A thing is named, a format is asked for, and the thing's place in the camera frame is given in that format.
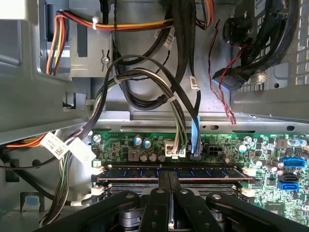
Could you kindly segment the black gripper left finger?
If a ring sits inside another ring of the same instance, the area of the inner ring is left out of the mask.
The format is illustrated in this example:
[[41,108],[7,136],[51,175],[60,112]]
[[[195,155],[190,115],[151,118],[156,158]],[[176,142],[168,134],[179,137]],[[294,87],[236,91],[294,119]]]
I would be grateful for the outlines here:
[[167,232],[169,173],[159,174],[159,186],[148,197],[131,191],[118,193],[46,225],[38,232]]

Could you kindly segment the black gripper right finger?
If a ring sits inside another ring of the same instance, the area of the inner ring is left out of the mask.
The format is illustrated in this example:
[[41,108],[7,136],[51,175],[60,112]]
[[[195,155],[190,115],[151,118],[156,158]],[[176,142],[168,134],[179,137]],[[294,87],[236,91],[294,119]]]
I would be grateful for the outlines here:
[[194,232],[307,232],[308,227],[223,193],[201,197],[180,185],[177,174],[169,183]]

